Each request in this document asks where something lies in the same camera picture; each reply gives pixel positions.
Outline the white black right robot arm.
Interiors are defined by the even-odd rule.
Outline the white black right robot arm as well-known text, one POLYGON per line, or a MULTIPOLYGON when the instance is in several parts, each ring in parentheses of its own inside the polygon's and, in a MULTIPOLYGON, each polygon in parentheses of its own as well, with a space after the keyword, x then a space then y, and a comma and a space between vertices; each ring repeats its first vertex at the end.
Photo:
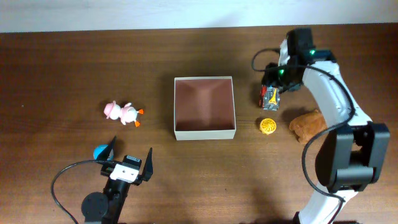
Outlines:
POLYGON ((314 192, 304 209, 294 216, 294 223, 333 223, 346 203, 381 174, 390 132, 384 123, 374 123, 360 108, 348 90, 340 67, 330 50, 318 50, 312 31, 289 31, 276 49, 277 63, 263 69, 261 99, 264 110, 279 108, 280 94, 309 89, 326 126, 306 143, 302 169, 311 143, 325 135, 315 159, 318 183, 309 182, 314 192))

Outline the grey orange toy car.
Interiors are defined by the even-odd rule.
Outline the grey orange toy car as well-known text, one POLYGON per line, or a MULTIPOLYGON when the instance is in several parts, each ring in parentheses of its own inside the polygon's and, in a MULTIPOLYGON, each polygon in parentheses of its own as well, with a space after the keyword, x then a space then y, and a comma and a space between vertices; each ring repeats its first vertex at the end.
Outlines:
POLYGON ((264 110, 277 111, 279 109, 279 89, 263 85, 260 93, 259 106, 264 110))

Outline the brown plush toy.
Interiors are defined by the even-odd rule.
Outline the brown plush toy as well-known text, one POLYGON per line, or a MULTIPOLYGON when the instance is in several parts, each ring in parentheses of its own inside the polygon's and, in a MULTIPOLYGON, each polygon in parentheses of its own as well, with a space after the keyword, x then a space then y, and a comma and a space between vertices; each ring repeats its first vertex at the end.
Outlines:
POLYGON ((326 121, 318 110, 298 116, 289 124, 289 129, 297 135, 301 144, 308 143, 312 137, 326 128, 326 121))

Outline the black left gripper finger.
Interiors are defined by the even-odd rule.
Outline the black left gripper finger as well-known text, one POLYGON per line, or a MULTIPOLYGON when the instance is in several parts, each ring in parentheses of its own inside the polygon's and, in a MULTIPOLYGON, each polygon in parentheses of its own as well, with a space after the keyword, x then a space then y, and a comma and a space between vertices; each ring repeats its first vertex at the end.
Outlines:
POLYGON ((112 161, 114 159, 113 147, 116 143, 116 136, 109 142, 109 144, 102 144, 96 147, 96 160, 112 161))
POLYGON ((146 158, 146 163, 144 165, 144 169, 142 171, 142 181, 148 182, 150 178, 152 177, 154 170, 153 170, 153 162, 152 162, 152 150, 153 148, 149 149, 147 158, 146 158))

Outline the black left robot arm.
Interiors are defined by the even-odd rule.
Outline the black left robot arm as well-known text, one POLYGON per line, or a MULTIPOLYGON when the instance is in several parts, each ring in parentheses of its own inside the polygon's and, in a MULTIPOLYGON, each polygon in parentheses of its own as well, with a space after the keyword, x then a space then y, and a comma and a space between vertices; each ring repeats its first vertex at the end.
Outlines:
POLYGON ((100 174, 108 180, 102 192, 88 194, 81 204, 85 223, 117 223, 127 198, 130 186, 140 185, 152 177, 152 149, 149 150, 145 164, 142 160, 129 155, 122 161, 115 161, 114 145, 116 138, 109 144, 98 146, 93 153, 96 161, 104 161, 100 174))

